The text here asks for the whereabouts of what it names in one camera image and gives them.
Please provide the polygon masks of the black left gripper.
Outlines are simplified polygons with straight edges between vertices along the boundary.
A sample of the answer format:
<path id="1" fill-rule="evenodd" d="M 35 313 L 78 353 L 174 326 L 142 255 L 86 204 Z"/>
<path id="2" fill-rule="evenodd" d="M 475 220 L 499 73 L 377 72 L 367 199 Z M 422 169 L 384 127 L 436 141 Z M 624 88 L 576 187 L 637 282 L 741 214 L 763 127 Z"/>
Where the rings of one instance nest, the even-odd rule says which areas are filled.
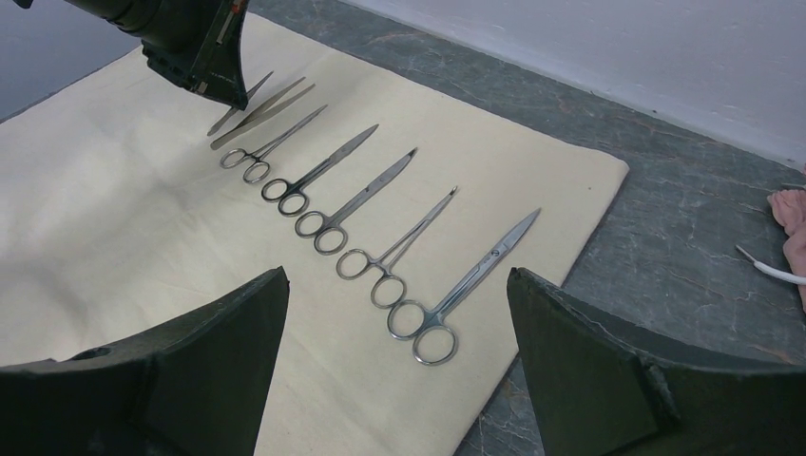
<path id="1" fill-rule="evenodd" d="M 148 67 L 208 100 L 244 110 L 240 41 L 247 1 L 73 1 L 141 40 Z"/>

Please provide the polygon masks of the thin steel hemostat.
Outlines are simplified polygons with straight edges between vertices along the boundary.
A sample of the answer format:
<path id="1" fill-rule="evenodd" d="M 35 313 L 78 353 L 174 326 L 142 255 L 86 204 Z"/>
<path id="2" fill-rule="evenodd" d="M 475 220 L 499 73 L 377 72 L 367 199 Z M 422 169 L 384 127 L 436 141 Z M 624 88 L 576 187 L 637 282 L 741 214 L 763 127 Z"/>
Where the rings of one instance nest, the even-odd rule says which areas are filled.
<path id="1" fill-rule="evenodd" d="M 231 169 L 249 162 L 249 166 L 242 174 L 242 180 L 247 184 L 255 184 L 266 179 L 271 171 L 271 164 L 266 157 L 275 149 L 280 147 L 286 140 L 296 134 L 301 128 L 315 119 L 322 111 L 328 107 L 327 104 L 311 112 L 303 119 L 299 120 L 292 127 L 281 133 L 279 136 L 259 147 L 253 152 L 247 152 L 243 148 L 236 148 L 224 153 L 220 159 L 220 167 Z"/>

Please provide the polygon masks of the curved steel clamp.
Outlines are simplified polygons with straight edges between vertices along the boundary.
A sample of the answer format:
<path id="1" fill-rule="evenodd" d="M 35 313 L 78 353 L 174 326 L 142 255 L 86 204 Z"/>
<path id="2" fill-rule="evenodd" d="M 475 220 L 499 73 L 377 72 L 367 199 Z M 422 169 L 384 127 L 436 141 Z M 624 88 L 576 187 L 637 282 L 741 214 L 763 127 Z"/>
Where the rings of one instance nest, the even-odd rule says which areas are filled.
<path id="1" fill-rule="evenodd" d="M 351 216 L 364 203 L 370 200 L 374 195 L 376 195 L 380 190 L 382 190 L 386 185 L 393 181 L 409 165 L 417 152 L 418 148 L 413 148 L 410 152 L 391 165 L 387 170 L 368 183 L 362 190 L 360 190 L 349 201 L 344 203 L 332 215 L 326 215 L 318 210 L 311 210 L 303 213 L 295 222 L 295 234 L 300 238 L 311 238 L 313 240 L 315 251 L 320 255 L 331 256 L 339 253 L 346 246 L 349 239 L 348 232 L 343 228 L 342 222 Z M 318 217 L 320 219 L 320 224 L 315 230 L 305 233 L 301 230 L 301 225 L 304 220 L 310 217 Z M 329 233 L 339 233 L 341 235 L 341 241 L 336 247 L 325 249 L 320 245 L 320 242 Z"/>

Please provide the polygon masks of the straight steel surgical scissors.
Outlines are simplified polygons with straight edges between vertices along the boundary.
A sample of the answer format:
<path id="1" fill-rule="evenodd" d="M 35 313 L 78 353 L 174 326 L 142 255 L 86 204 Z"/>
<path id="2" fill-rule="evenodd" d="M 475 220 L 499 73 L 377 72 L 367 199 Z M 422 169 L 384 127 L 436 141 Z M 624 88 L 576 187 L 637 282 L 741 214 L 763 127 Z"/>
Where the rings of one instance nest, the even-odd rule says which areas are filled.
<path id="1" fill-rule="evenodd" d="M 435 367 L 452 360 L 458 351 L 459 340 L 456 331 L 446 324 L 446 317 L 461 304 L 516 247 L 535 220 L 539 218 L 541 212 L 542 208 L 538 207 L 513 225 L 432 309 L 427 309 L 418 300 L 408 298 L 402 300 L 399 304 L 395 304 L 389 311 L 386 319 L 389 335 L 395 340 L 412 341 L 412 355 L 418 363 L 424 366 Z M 398 312 L 406 307 L 416 308 L 422 318 L 416 329 L 409 333 L 400 333 L 394 329 L 394 320 Z M 444 356 L 434 360 L 426 359 L 419 350 L 420 343 L 426 335 L 431 332 L 444 332 L 451 337 L 450 350 Z"/>

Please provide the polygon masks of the beige cloth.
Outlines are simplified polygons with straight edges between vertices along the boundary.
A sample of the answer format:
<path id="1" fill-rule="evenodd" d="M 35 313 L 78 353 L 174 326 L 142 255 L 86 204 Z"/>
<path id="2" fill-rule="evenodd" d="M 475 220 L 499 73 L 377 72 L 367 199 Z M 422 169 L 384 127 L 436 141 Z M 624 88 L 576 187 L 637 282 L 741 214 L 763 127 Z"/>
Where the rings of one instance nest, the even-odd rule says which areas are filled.
<path id="1" fill-rule="evenodd" d="M 556 140 L 326 47 L 257 15 L 242 55 L 259 98 L 297 99 L 232 141 L 271 152 L 294 181 L 358 133 L 371 136 L 307 188 L 331 214 L 404 155 L 412 160 L 344 222 L 379 255 L 440 200 L 446 208 L 396 264 L 434 306 L 516 223 L 513 251 L 448 315 L 448 363 L 426 367 L 392 338 L 336 258 L 224 169 L 207 130 L 222 108 L 150 71 L 139 51 L 1 126 L 1 361 L 65 359 L 141 332 L 282 267 L 290 302 L 263 415 L 260 455 L 451 455 L 516 352 L 507 278 L 561 284 L 628 173 L 611 155 Z"/>

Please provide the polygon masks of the steel serrated tweezers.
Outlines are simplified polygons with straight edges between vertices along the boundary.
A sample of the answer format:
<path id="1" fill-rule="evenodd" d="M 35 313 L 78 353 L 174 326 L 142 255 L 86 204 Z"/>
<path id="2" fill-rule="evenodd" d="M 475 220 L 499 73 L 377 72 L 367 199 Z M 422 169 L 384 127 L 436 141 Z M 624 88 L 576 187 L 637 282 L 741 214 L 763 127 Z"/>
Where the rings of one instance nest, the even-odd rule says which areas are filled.
<path id="1" fill-rule="evenodd" d="M 257 125 L 262 124 L 263 122 L 266 122 L 272 117 L 278 115 L 282 110 L 295 103 L 297 100 L 299 100 L 301 97 L 303 97 L 316 87 L 316 84 L 308 85 L 305 88 L 303 88 L 299 93 L 296 93 L 295 95 L 287 97 L 285 100 L 283 100 L 283 98 L 292 89 L 301 84 L 304 80 L 305 78 L 302 77 L 297 81 L 291 83 L 284 89 L 281 89 L 275 95 L 272 95 L 268 100 L 259 105 L 252 113 L 248 114 L 231 130 L 222 134 L 217 139 L 212 141 L 209 147 L 212 150 L 218 150 L 224 144 L 237 138 L 237 136 L 240 136 L 241 134 L 251 130 Z"/>

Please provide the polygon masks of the steel forceps clamp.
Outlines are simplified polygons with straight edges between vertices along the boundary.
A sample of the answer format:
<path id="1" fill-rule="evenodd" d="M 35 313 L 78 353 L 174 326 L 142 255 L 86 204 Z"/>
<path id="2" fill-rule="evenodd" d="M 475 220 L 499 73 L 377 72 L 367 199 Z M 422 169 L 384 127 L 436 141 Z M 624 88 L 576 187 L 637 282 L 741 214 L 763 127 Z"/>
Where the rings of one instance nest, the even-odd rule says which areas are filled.
<path id="1" fill-rule="evenodd" d="M 342 254 L 336 262 L 336 274 L 344 280 L 355 280 L 368 273 L 372 268 L 375 268 L 381 272 L 381 275 L 370 291 L 371 303 L 378 309 L 390 309 L 403 301 L 408 291 L 408 285 L 401 276 L 393 272 L 393 267 L 407 253 L 423 232 L 439 217 L 454 198 L 457 191 L 458 187 L 454 186 L 443 199 L 434 205 L 426 216 L 419 220 L 413 228 L 397 240 L 382 255 L 373 257 L 365 250 L 359 248 L 350 249 Z M 347 258 L 351 256 L 362 257 L 364 264 L 356 272 L 346 273 L 343 264 Z M 399 294 L 392 301 L 383 302 L 378 298 L 378 291 L 388 283 L 396 283 L 399 286 Z"/>

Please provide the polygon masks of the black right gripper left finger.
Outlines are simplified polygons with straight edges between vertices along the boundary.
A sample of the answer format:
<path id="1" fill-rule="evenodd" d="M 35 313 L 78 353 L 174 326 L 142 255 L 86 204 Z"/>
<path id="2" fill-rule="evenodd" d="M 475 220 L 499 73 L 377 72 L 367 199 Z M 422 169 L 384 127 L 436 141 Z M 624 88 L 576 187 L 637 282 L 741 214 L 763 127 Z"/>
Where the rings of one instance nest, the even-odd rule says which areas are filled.
<path id="1" fill-rule="evenodd" d="M 289 303 L 282 268 L 65 361 L 1 369 L 5 455 L 251 455 Z"/>

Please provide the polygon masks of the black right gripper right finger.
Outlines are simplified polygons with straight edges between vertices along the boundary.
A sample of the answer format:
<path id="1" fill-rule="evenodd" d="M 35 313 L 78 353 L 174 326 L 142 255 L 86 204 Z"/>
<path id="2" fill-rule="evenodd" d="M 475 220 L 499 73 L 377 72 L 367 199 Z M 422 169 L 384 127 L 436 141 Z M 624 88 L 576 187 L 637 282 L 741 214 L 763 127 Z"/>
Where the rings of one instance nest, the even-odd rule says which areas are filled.
<path id="1" fill-rule="evenodd" d="M 507 294 L 548 455 L 801 455 L 805 369 L 652 332 L 524 268 Z"/>

